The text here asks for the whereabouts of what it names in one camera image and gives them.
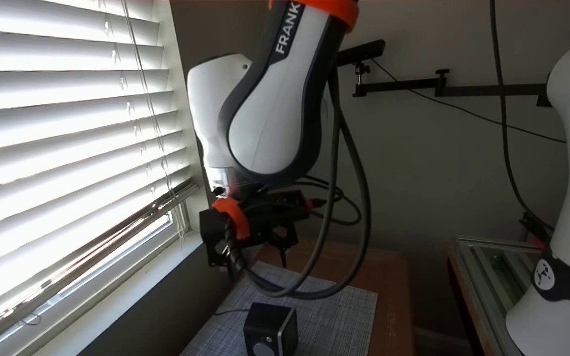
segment window blinds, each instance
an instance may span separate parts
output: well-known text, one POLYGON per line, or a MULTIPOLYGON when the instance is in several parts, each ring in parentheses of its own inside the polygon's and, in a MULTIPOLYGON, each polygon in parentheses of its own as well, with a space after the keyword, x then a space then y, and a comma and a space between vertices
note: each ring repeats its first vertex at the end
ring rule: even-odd
POLYGON ((189 178, 152 0, 127 4, 0 0, 0 309, 189 178))

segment wall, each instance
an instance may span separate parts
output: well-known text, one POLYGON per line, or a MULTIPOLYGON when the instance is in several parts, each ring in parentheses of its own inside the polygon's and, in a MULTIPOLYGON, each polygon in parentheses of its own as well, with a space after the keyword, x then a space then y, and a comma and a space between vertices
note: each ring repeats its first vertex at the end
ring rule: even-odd
MULTIPOLYGON (((544 81, 570 48, 570 0, 497 0, 497 14, 505 82, 544 81)), ((400 80, 450 68, 451 85, 496 83, 488 0, 363 1, 342 47, 380 38, 386 51, 379 62, 400 80)), ((366 82, 389 81, 370 64, 366 82)), ((446 244, 457 234, 516 239, 521 232, 522 209, 507 180, 500 127, 409 92, 354 98, 353 67, 339 74, 342 107, 373 195, 372 245, 407 255, 416 325, 463 336, 448 285, 446 244)), ((556 112, 536 108, 535 100, 509 97, 510 124, 563 138, 556 112)), ((495 97, 445 101, 500 120, 495 97)), ((510 141, 523 197, 539 216, 556 223, 566 191, 565 145, 515 131, 510 141)), ((355 175, 341 149, 338 184, 357 197, 355 175)), ((326 169, 324 156, 313 172, 326 177, 326 169)), ((338 212, 346 217, 348 208, 338 212)), ((318 225, 301 228, 315 236, 318 225)), ((331 230, 332 237, 352 243, 358 233, 331 230)))
MULTIPOLYGON (((252 58, 266 7, 263 1, 172 1, 184 73, 200 61, 226 52, 241 52, 252 58)), ((201 205, 204 199, 195 200, 201 205)), ((195 223, 193 213, 191 222, 195 223)), ((81 355, 179 355, 232 286, 227 273, 210 268, 206 261, 201 246, 81 355)))

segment black strap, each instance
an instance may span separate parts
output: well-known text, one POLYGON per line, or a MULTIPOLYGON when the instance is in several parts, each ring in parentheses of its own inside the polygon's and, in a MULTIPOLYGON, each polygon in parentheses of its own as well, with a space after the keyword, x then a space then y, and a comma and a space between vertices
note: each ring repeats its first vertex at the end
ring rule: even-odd
POLYGON ((547 247, 536 265, 531 284, 549 302, 570 300, 570 266, 547 247))

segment black cube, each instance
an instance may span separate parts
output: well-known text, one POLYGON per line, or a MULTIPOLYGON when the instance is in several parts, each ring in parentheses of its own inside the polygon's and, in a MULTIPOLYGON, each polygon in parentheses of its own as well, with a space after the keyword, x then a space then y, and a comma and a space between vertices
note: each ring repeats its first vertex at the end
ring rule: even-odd
POLYGON ((243 333, 247 356, 292 356, 298 346, 296 309, 252 303, 243 333))

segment gray mat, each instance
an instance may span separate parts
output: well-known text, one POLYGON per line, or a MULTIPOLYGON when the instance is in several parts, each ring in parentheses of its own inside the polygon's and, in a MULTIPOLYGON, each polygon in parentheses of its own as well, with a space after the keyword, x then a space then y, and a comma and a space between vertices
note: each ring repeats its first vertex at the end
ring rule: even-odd
MULTIPOLYGON (((281 286, 292 284, 298 275, 260 261, 253 270, 281 286)), ((332 284, 310 277, 298 290, 315 291, 332 284)), ((248 309, 252 302, 292 307, 298 314, 299 342, 295 356, 366 356, 377 300, 377 293, 350 286, 337 295, 321 300, 268 298, 244 278, 217 311, 248 309)), ((247 352, 242 330, 246 314, 233 312, 211 317, 182 356, 245 356, 247 352)))

